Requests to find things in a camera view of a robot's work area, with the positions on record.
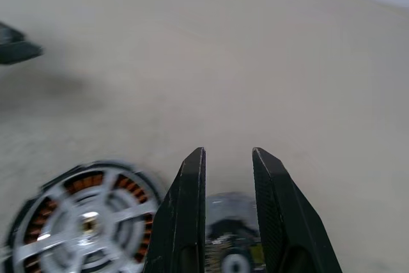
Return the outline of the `grey toothed gear disc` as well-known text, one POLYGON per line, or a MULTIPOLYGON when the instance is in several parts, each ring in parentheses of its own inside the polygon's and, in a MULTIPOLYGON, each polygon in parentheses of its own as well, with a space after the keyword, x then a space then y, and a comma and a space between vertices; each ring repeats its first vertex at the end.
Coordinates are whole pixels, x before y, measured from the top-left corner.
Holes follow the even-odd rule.
POLYGON ((256 201, 240 192, 206 198, 205 273, 266 273, 256 201))

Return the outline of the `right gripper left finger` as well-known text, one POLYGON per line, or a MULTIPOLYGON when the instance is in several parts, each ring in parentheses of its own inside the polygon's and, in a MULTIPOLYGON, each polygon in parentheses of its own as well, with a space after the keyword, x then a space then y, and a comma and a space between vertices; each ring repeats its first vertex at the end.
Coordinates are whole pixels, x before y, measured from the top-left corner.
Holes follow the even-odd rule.
POLYGON ((206 151, 182 162, 153 220, 143 273, 205 273, 206 151))

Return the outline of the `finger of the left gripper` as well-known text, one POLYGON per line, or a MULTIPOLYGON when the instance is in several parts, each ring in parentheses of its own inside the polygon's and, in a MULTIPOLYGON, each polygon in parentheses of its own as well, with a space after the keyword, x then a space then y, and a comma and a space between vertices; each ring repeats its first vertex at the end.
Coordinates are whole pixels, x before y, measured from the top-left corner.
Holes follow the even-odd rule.
POLYGON ((43 54, 39 45, 22 41, 0 45, 0 64, 16 64, 43 54))
POLYGON ((7 45, 25 40, 25 34, 21 31, 0 22, 0 45, 7 45))

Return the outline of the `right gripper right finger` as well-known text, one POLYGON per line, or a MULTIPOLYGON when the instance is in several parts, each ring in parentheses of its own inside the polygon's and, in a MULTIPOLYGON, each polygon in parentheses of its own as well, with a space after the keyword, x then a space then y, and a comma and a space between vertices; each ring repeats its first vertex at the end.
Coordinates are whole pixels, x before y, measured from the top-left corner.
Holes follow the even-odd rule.
POLYGON ((267 273, 343 273, 318 213, 283 163, 252 150, 259 233, 267 273))

